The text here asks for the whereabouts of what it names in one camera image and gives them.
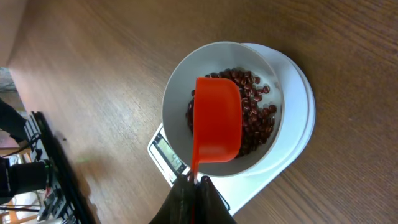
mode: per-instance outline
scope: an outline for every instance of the white digital scale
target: white digital scale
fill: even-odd
[[[272,153],[266,156],[271,157],[273,163],[262,164],[269,161],[263,159],[258,165],[236,176],[210,176],[231,215],[299,156],[307,145],[315,124],[315,99],[301,69],[286,55],[274,49],[259,44],[245,45],[262,54],[274,69],[284,95],[285,114]],[[177,174],[187,174],[190,170],[169,146],[163,124],[150,140],[148,153],[170,186],[173,186]]]

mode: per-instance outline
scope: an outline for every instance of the wood grain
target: wood grain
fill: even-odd
[[[9,67],[43,111],[102,223],[148,223],[169,192],[146,147],[179,61],[219,40],[280,50],[308,77],[317,121],[240,223],[397,223],[398,2],[28,3]]]

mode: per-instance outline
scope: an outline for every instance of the wooden table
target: wooden table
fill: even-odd
[[[65,136],[102,223],[148,223],[170,187],[147,153],[188,53],[219,40],[280,50],[303,69],[317,122],[298,159],[240,223],[397,223],[398,3],[36,0],[9,64],[27,110]]]

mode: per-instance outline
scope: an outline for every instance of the kitchen scale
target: kitchen scale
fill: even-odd
[[[273,150],[256,166],[232,177],[212,177],[229,213],[234,215],[291,164],[310,140],[315,124],[315,99],[303,71],[286,55],[259,44],[244,44],[258,51],[278,76],[284,94],[284,121]],[[148,144],[148,153],[170,186],[184,164],[167,142],[163,124]]]

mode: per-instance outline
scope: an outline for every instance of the white bowl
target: white bowl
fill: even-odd
[[[224,163],[200,164],[199,172],[206,175],[225,177],[239,174],[256,165],[273,150],[283,120],[284,101],[279,81],[271,66],[252,48],[235,42],[215,42],[202,46],[186,56],[174,70],[165,89],[162,119],[166,138],[176,155],[189,166],[193,136],[187,125],[185,113],[192,99],[191,91],[195,89],[196,78],[237,67],[250,70],[259,76],[259,88],[269,85],[270,93],[262,95],[263,99],[258,105],[276,105],[274,130],[265,144],[248,155]],[[214,111],[209,116],[219,114]]]

